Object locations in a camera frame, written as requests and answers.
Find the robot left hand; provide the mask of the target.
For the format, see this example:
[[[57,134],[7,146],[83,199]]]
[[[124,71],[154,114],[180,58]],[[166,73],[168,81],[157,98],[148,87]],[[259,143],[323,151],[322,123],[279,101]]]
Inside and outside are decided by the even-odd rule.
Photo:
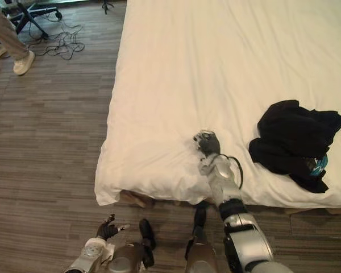
[[[96,237],[103,240],[108,240],[116,234],[128,229],[130,224],[124,224],[122,226],[115,226],[113,221],[115,220],[115,214],[109,215],[103,223],[98,227]]]

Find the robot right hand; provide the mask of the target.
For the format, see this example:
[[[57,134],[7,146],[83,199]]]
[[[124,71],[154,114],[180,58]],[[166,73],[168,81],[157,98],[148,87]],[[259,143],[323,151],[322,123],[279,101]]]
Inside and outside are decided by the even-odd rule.
[[[193,141],[197,146],[197,150],[205,157],[221,153],[219,140],[213,131],[201,130],[193,137]]]

